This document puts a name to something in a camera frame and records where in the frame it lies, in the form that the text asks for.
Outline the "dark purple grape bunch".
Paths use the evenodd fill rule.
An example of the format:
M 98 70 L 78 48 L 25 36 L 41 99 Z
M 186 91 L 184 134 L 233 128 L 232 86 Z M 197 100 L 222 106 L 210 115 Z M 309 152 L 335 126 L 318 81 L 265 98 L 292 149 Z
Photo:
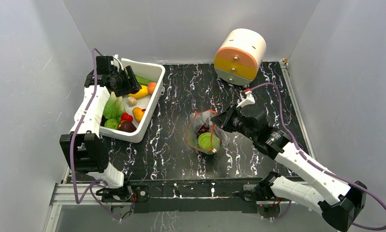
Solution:
M 199 136 L 203 133 L 210 132 L 210 126 L 208 124 L 203 124 L 201 128 L 196 133 L 196 137 L 199 138 Z

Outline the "clear zip top bag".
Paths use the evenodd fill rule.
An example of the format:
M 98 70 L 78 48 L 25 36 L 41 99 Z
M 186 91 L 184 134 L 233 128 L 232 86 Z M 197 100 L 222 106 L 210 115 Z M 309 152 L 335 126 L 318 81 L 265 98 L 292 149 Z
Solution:
M 227 149 L 229 137 L 211 119 L 216 116 L 213 110 L 190 114 L 186 139 L 188 145 L 206 155 L 215 155 Z

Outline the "yellow lemon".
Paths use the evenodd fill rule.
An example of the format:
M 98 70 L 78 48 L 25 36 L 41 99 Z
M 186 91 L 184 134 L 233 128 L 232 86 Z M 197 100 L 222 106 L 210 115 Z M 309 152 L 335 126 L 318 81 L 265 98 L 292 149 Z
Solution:
M 146 86 L 146 85 L 141 85 L 141 89 L 137 92 L 137 93 L 135 93 L 135 94 L 129 94 L 128 96 L 129 97 L 134 97 L 134 98 L 136 98 L 136 99 L 139 99 L 139 98 L 143 98 L 143 97 L 146 97 L 146 96 L 148 96 L 148 95 L 150 95 L 150 92 L 149 92 L 149 90 L 148 90 L 148 86 Z

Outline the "green cabbage ball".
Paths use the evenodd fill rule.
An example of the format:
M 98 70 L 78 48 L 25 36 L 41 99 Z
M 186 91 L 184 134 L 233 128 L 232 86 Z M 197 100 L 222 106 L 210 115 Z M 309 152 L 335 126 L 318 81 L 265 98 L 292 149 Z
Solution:
M 220 150 L 221 142 L 216 134 L 205 132 L 198 137 L 198 145 L 202 153 L 212 155 Z

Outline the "green lettuce leaf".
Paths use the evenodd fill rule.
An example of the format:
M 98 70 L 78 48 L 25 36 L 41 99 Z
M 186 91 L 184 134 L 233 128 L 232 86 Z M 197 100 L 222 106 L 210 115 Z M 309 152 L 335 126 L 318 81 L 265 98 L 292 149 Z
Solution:
M 118 119 L 125 112 L 123 97 L 117 97 L 115 93 L 112 92 L 104 106 L 103 116 L 106 119 Z

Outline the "orange peach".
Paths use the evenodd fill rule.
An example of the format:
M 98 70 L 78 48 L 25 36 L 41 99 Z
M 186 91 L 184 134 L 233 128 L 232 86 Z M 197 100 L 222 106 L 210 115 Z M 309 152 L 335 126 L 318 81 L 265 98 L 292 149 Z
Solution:
M 150 82 L 147 87 L 148 87 L 148 92 L 150 95 L 152 95 L 155 91 L 157 83 L 156 82 Z

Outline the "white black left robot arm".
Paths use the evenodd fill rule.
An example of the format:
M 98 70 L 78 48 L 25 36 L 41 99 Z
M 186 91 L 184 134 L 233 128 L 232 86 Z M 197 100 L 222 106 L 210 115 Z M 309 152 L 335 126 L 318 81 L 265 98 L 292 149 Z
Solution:
M 84 98 L 74 125 L 61 135 L 59 144 L 76 184 L 76 173 L 87 174 L 105 187 L 97 193 L 127 201 L 133 189 L 126 184 L 123 172 L 109 161 L 107 148 L 100 138 L 103 112 L 111 94 L 122 97 L 141 89 L 131 66 L 123 66 L 117 55 L 95 56 L 93 70 L 86 76 Z

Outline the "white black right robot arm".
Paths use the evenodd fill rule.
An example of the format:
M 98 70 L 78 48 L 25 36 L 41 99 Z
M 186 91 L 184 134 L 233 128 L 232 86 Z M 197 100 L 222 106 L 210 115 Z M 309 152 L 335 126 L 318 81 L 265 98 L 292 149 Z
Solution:
M 211 122 L 225 132 L 239 132 L 252 140 L 263 155 L 288 167 L 301 177 L 306 185 L 270 172 L 257 185 L 244 185 L 239 194 L 246 201 L 264 201 L 285 198 L 319 213 L 338 231 L 349 230 L 364 207 L 366 193 L 316 169 L 316 161 L 304 159 L 289 134 L 271 127 L 267 116 L 256 105 L 231 105 L 213 116 Z

